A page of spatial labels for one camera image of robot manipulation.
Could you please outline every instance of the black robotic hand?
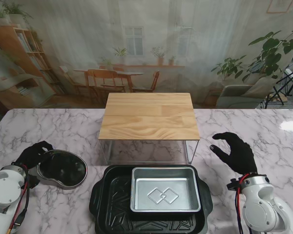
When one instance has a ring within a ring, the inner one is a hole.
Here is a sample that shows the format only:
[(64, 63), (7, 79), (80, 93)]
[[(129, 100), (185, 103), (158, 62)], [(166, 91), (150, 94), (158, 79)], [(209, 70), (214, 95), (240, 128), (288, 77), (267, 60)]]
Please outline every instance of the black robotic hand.
[(23, 164), (27, 169), (31, 169), (38, 165), (38, 163), (43, 162), (47, 159), (47, 154), (44, 154), (46, 150), (53, 150), (52, 145), (46, 141), (41, 141), (25, 149), (19, 158), (15, 161), (15, 164)]
[(231, 169), (242, 175), (251, 172), (257, 173), (254, 154), (250, 145), (239, 138), (237, 134), (229, 132), (217, 133), (213, 136), (213, 139), (226, 140), (230, 146), (230, 155), (215, 145), (211, 145), (209, 148)]

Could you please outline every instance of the red cable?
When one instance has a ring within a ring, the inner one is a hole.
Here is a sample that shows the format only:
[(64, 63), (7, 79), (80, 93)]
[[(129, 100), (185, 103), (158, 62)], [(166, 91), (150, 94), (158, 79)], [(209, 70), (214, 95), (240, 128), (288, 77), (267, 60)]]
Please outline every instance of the red cable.
[(18, 212), (19, 212), (19, 210), (20, 210), (20, 207), (21, 207), (21, 200), (23, 199), (23, 196), (24, 196), (24, 194), (25, 194), (25, 192), (26, 192), (27, 184), (28, 184), (28, 181), (26, 181), (26, 183), (25, 183), (25, 187), (24, 187), (23, 193), (22, 193), (22, 195), (21, 195), (21, 198), (20, 198), (19, 204), (18, 204), (18, 206), (17, 206), (17, 208), (16, 208), (15, 214), (14, 214), (14, 216), (13, 216), (13, 219), (12, 219), (12, 222), (11, 222), (11, 225), (10, 225), (10, 229), (13, 228), (14, 222), (15, 222), (15, 220), (16, 220), (16, 215), (18, 214)]
[(247, 177), (247, 176), (249, 176), (250, 174), (249, 173), (247, 173), (247, 174), (245, 174), (241, 179), (240, 179), (240, 181), (239, 181), (239, 187), (238, 187), (238, 197), (237, 197), (237, 207), (238, 207), (238, 213), (239, 213), (239, 216), (241, 217), (241, 214), (240, 214), (240, 185), (242, 184), (242, 182), (243, 182), (243, 180), (244, 180), (244, 178), (245, 177)]

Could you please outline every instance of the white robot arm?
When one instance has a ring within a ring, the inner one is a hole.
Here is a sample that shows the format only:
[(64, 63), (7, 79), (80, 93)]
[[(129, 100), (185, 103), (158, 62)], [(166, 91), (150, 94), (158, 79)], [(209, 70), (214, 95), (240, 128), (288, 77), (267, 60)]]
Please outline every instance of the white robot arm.
[(267, 177), (246, 178), (241, 189), (246, 197), (242, 214), (247, 226), (257, 232), (293, 234), (293, 211), (282, 199), (274, 197)]
[(25, 178), (26, 173), (19, 166), (9, 165), (0, 170), (0, 234), (6, 234), (9, 230)]

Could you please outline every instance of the embossed diamond logo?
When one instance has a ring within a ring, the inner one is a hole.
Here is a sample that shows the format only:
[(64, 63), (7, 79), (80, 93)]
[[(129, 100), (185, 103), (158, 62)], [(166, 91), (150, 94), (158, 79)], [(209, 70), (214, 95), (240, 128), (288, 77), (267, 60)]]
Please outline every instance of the embossed diamond logo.
[(176, 200), (179, 195), (171, 188), (166, 188), (163, 192), (158, 188), (153, 189), (151, 192), (147, 194), (148, 198), (150, 198), (155, 204), (160, 203), (161, 201), (165, 201), (168, 204), (171, 204)]

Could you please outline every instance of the printed backdrop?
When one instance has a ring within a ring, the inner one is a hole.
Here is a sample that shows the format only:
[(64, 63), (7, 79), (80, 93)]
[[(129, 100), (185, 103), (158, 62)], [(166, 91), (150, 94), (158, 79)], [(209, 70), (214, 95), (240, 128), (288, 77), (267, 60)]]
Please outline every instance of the printed backdrop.
[[(3, 113), (24, 107), (104, 107), (109, 92), (135, 91), (191, 93), (197, 108), (255, 108), (273, 87), (271, 77), (224, 79), (211, 70), (228, 57), (246, 55), (243, 64), (250, 64), (264, 43), (248, 46), (251, 41), (280, 30), (276, 38), (284, 39), (293, 30), (293, 0), (6, 3), (21, 4), (32, 18), (22, 22), (8, 13), (0, 18)], [(282, 54), (281, 70), (292, 56), (293, 50)], [(118, 72), (94, 78), (89, 69)], [(238, 86), (224, 90), (232, 84)]]

